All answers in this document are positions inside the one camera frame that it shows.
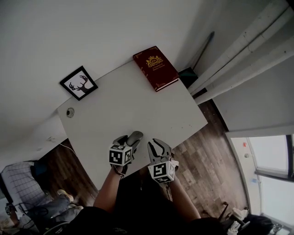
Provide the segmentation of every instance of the black picture frame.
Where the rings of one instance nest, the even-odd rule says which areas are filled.
[[[84,84],[82,84],[82,87],[77,86],[77,88],[74,87],[74,85],[71,85],[69,87],[72,87],[71,89],[65,84],[67,81],[69,81],[70,79],[72,79],[76,74],[78,74],[79,72],[83,72],[85,74],[85,78],[81,78],[85,81],[84,84],[86,84],[87,82],[91,82],[92,83],[92,87],[87,89],[85,88]],[[98,86],[96,85],[96,83],[93,81],[93,79],[90,77],[90,75],[87,73],[87,71],[85,70],[85,68],[83,66],[79,67],[78,69],[76,69],[75,71],[73,71],[70,75],[68,75],[66,78],[64,78],[63,80],[60,81],[59,83],[65,90],[67,90],[74,98],[76,98],[77,100],[81,100],[83,99],[85,96],[87,96],[88,94],[90,94],[92,91],[96,90],[98,88]],[[73,91],[77,90],[77,91],[82,91],[85,94],[82,96],[77,96]]]

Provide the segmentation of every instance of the white table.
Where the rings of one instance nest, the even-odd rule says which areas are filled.
[[[155,92],[134,61],[96,81],[98,89],[77,101],[74,97],[58,108],[65,132],[81,164],[97,189],[110,165],[108,148],[122,135],[144,134],[128,174],[150,163],[147,142],[161,139],[176,147],[207,124],[181,81]],[[66,116],[74,108],[72,118]]]

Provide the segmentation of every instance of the forearm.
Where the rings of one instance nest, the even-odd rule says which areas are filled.
[[[119,188],[119,181],[120,175],[115,173],[113,167],[111,167],[111,170],[95,199],[95,207],[101,208],[109,213],[113,212]]]
[[[198,210],[193,205],[191,199],[185,192],[177,177],[175,177],[175,180],[170,183],[170,191],[173,198],[173,203],[185,221],[190,222],[192,220],[201,218]]]

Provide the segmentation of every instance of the red book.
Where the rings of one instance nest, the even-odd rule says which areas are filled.
[[[179,80],[179,74],[158,47],[154,46],[133,55],[155,91]]]

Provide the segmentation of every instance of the jeans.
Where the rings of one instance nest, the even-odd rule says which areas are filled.
[[[59,195],[57,199],[29,210],[29,216],[40,231],[50,228],[58,222],[71,222],[80,212],[78,208],[68,209],[70,200],[65,195]]]

